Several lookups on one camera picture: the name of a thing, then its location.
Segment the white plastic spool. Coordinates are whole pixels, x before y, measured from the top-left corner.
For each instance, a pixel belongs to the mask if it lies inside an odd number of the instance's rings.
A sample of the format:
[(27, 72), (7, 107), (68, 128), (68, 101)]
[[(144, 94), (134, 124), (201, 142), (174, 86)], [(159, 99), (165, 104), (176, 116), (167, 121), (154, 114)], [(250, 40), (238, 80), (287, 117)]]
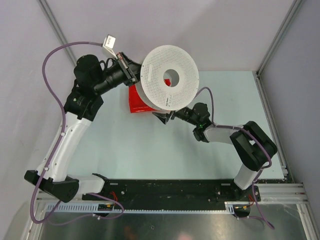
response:
[(199, 88), (195, 61), (182, 48), (162, 45), (144, 59), (135, 85), (141, 100), (158, 111), (177, 111), (192, 102)]

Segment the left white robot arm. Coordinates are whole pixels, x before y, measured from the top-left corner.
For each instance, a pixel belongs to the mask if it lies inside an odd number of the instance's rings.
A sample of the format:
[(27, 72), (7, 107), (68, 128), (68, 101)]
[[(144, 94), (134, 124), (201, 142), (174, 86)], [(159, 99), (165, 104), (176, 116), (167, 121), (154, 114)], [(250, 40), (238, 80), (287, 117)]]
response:
[(128, 87), (140, 81), (141, 64), (119, 52), (115, 58), (98, 60), (95, 55), (80, 57), (73, 70), (71, 93), (62, 108), (61, 129), (45, 161), (36, 170), (27, 170), (24, 178), (63, 203), (77, 195), (93, 193), (98, 199), (110, 196), (109, 180), (98, 173), (70, 176), (72, 156), (104, 101), (102, 95), (121, 84)]

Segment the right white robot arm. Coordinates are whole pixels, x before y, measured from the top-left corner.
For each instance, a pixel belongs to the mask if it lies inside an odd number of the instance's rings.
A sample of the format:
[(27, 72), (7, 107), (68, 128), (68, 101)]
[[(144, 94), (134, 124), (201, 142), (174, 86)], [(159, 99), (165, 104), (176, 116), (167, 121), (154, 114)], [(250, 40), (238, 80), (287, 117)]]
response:
[(231, 196), (242, 201), (249, 194), (249, 187), (258, 179), (262, 171), (272, 165), (272, 157), (278, 152), (275, 143), (254, 121), (244, 125), (229, 126), (213, 123), (208, 106), (198, 102), (193, 108), (184, 107), (169, 113), (154, 112), (162, 123), (178, 118), (193, 126), (193, 135), (199, 142), (224, 143), (232, 145), (242, 165), (233, 179)]

